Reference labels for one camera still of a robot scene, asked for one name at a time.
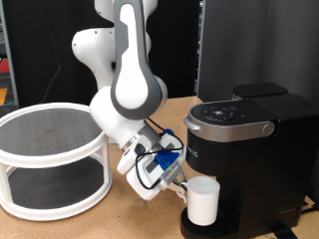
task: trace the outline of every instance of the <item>round mesh shelf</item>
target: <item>round mesh shelf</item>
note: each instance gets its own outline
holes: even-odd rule
[[[56,209],[78,203],[104,183],[94,158],[51,168],[17,168],[9,176],[13,202],[30,209]]]
[[[0,149],[25,156],[53,155],[84,146],[101,132],[88,112],[41,110],[18,116],[0,126]]]

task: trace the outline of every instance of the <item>white cup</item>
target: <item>white cup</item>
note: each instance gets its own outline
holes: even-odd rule
[[[187,183],[187,213],[199,226],[212,224],[217,217],[219,183],[207,176],[198,176]]]

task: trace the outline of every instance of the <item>black coffee maker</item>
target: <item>black coffee maker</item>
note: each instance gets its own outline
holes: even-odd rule
[[[246,85],[233,101],[194,106],[184,122],[187,163],[220,184],[216,221],[195,225],[185,209],[184,238],[294,238],[318,150],[319,107],[274,84]]]

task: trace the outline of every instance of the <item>table surface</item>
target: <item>table surface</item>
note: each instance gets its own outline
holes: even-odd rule
[[[152,116],[162,127],[171,128],[186,142],[186,126],[182,119],[191,106],[201,103],[197,97],[168,100],[163,109]],[[175,192],[161,191],[152,201],[142,200],[130,187],[126,177],[117,172],[122,152],[110,145],[114,176],[109,194],[95,207],[77,216],[52,222],[32,222],[16,218],[0,210],[0,238],[164,238],[182,239],[180,213],[185,208]],[[186,177],[200,175],[187,163],[182,166]],[[319,213],[302,215],[293,232],[301,239],[318,238]],[[274,239],[271,234],[258,239]]]

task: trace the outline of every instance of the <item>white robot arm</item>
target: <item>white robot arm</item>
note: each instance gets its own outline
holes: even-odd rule
[[[183,175],[182,142],[169,131],[159,135],[145,121],[167,98],[165,84],[152,74],[147,57],[151,40],[146,34],[146,22],[157,4],[158,0],[96,0],[97,12],[113,21],[115,28],[78,33],[73,50],[96,76],[99,91],[90,111],[104,133],[124,152],[119,173],[127,175],[129,184],[145,200],[167,188],[185,200],[185,188],[175,182],[177,176]]]

